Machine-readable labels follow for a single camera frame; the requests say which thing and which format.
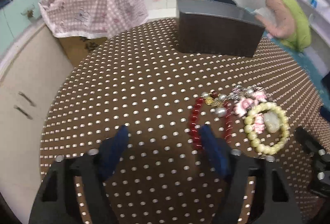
table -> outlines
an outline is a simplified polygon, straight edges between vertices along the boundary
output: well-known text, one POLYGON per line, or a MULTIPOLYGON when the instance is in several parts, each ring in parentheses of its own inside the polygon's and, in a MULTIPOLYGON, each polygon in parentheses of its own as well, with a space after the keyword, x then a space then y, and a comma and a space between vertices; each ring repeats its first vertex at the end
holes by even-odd
MULTIPOLYGON (((304 219, 319 208, 306 189, 311 159, 293 137, 302 124, 329 148, 329 124, 318 113, 322 101, 305 71, 280 47, 262 38, 253 58, 180 53, 175 19, 137 26, 94 50, 61 86, 51 104, 41 140, 41 176, 56 155, 79 156, 128 126, 130 141, 115 174, 104 183, 120 223, 209 223, 226 184, 207 158, 193 151, 187 120, 203 91, 229 94, 235 84, 265 87, 286 109, 290 140, 276 155, 304 219)), ((224 121, 203 105, 200 123, 222 136, 224 121)), ((241 118, 234 117, 232 144, 257 157, 241 118)), ((276 137, 259 138, 265 144, 276 137)), ((254 182, 238 222, 245 223, 254 182)), ((80 204, 85 223, 87 208, 80 204)))

polka dot tablecloth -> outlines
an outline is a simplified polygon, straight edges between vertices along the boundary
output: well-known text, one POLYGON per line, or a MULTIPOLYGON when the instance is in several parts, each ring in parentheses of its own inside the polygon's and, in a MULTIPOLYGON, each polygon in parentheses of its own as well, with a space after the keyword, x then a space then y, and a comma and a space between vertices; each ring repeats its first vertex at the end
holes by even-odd
MULTIPOLYGON (((307 191, 311 158, 293 131, 306 126, 327 149, 330 132, 319 116, 322 101, 305 71, 266 38, 253 58, 180 53, 177 43, 176 20, 164 19, 114 36, 82 61, 51 104, 41 140, 41 176, 57 155, 80 156, 125 124, 130 132, 128 148, 115 174, 104 183, 119 223, 210 223, 226 184, 207 157, 192 148, 187 129, 190 110, 204 91, 229 94, 237 84, 262 86, 287 110, 290 140, 276 161, 303 219, 313 217, 319 203, 307 191)), ((215 135, 222 137, 224 120, 211 109, 202 106, 199 124, 210 123, 215 135)), ((231 147, 257 157, 243 132, 242 118, 233 116, 233 120, 231 147)), ((259 138, 270 145, 278 141, 277 135, 266 132, 259 138)), ((247 220, 253 193, 250 178, 240 223, 247 220)), ((88 224, 81 196, 78 193, 88 224)))

